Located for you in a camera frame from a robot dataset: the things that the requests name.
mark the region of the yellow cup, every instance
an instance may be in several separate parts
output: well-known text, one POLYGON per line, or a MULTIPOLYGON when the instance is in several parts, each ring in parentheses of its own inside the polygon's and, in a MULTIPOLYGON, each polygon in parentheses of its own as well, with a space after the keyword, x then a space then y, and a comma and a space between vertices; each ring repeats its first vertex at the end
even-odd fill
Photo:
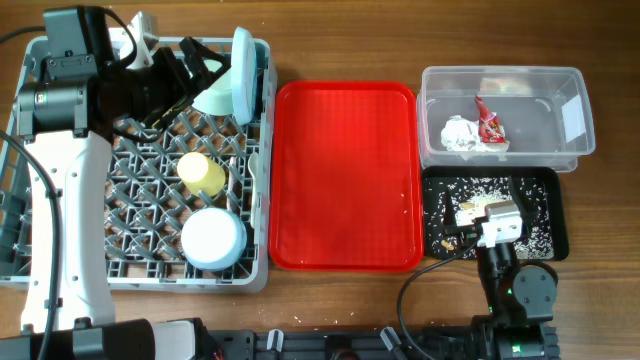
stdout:
POLYGON ((215 196, 226 181, 224 169, 209 157, 191 152, 178 161, 178 176, 192 194, 198 195, 200 190, 209 196, 215 196))

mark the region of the wood grain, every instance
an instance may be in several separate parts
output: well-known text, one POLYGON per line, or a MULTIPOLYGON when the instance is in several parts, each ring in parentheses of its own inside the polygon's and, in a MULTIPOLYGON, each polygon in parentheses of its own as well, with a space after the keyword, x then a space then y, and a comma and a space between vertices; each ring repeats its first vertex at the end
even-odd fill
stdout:
MULTIPOLYGON (((417 93, 421 72, 431 65, 577 67, 587 83, 597 148, 561 176, 571 251, 553 264, 561 279, 553 324, 565 359, 640 358, 640 3, 88 3, 110 5, 123 19, 138 10, 152 13, 160 35, 230 37, 236 26, 245 27, 271 45, 280 85, 295 79, 394 80, 417 93)), ((44 0, 0 3, 0 33, 42 24, 49 6, 44 0)), ((2 114, 10 111, 28 38, 2 45, 2 114)), ((397 325, 396 294, 406 277, 272 267, 267 287, 253 295, 115 292, 113 298, 118 320, 199 316, 210 329, 373 330, 397 325)), ((24 292, 0 289, 0 336, 18 333, 24 300, 24 292)), ((415 327, 463 325, 485 313, 475 263, 456 262, 421 278, 408 291, 405 308, 415 327)))

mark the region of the white label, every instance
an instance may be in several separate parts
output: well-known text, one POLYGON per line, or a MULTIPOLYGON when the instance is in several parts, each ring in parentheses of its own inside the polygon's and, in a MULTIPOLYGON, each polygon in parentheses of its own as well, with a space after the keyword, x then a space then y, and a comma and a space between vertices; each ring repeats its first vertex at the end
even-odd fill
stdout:
POLYGON ((567 142, 585 133, 580 95, 574 96, 573 99, 562 105, 562 117, 564 118, 564 134, 567 142))

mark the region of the white crumpled tissue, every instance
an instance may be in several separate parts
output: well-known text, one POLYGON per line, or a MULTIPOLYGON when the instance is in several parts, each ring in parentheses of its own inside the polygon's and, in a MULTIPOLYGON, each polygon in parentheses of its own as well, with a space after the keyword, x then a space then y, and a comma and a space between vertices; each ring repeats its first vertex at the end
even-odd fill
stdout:
MULTIPOLYGON (((500 126, 500 132, 504 135, 503 126, 500 126)), ((509 143, 483 143, 478 134, 478 122, 460 115, 449 118, 440 133, 440 141, 447 151, 506 152, 509 148, 509 143)))

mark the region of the dish rack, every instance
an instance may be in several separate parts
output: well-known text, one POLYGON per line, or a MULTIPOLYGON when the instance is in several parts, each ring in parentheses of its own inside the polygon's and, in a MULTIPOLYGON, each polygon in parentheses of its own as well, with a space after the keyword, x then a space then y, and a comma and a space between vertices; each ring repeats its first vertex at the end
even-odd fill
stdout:
MULTIPOLYGON (((158 46, 176 48, 179 37, 161 37, 158 46)), ((196 38, 212 50, 231 56, 232 39, 196 38)), ((105 266, 111 289, 170 292, 257 292, 267 282, 267 236, 270 208, 271 149, 277 74, 269 45, 256 42, 258 99, 256 114, 238 126, 233 116, 216 117, 188 108, 165 131, 161 141, 134 144, 117 138, 105 188, 105 266), (177 175, 180 157, 200 151, 221 165, 227 184, 213 198, 192 195, 177 175), (259 154, 254 183, 249 156, 259 154), (251 193, 257 186, 256 229, 249 225, 251 193), (247 247, 230 268, 206 272, 190 265, 180 244, 182 224, 199 209, 215 206, 238 215, 247 227, 247 247)), ((48 51, 47 38, 32 40, 18 88, 48 51)), ((175 51, 177 58, 182 52, 175 51)), ((116 125, 141 131, 124 120, 116 125)), ((15 135, 10 117, 7 133, 15 135)), ((29 283, 31 199, 26 161, 5 143, 0 154, 0 286, 26 289, 29 283)))

